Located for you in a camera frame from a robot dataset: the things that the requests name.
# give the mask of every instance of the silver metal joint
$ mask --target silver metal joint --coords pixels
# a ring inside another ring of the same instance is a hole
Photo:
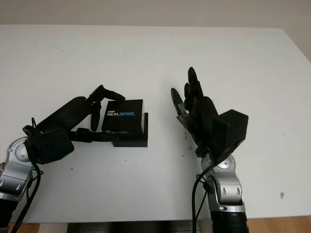
[[[202,170],[212,164],[207,154],[202,158]],[[242,198],[242,187],[235,173],[234,157],[229,155],[224,161],[206,174],[207,183],[213,190],[208,193],[210,211],[244,212],[245,205]]]
[[[0,199],[20,201],[32,176],[33,165],[24,145],[27,137],[11,143],[5,163],[0,164]]]

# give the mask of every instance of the white table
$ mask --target white table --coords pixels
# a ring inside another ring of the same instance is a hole
[[[283,30],[1,25],[1,161],[31,117],[40,122],[100,84],[144,99],[149,113],[148,148],[74,143],[72,154],[41,166],[25,221],[190,219],[200,166],[170,95],[183,93],[190,66],[219,113],[249,115],[234,153],[247,216],[310,215],[311,64]]]

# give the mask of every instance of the black rectangular block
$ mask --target black rectangular block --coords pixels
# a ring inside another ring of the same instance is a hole
[[[142,100],[109,101],[102,131],[121,137],[144,137],[144,117]]]

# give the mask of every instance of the black cylinder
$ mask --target black cylinder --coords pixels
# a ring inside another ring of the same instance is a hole
[[[17,204],[17,201],[0,199],[0,228],[5,228],[9,225]]]
[[[211,211],[213,233],[249,233],[245,212]]]

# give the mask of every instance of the black box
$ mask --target black box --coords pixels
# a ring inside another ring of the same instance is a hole
[[[142,100],[109,101],[102,131],[124,137],[144,137],[144,106]]]
[[[143,137],[122,137],[113,141],[114,147],[148,147],[148,113],[145,113],[144,136]]]

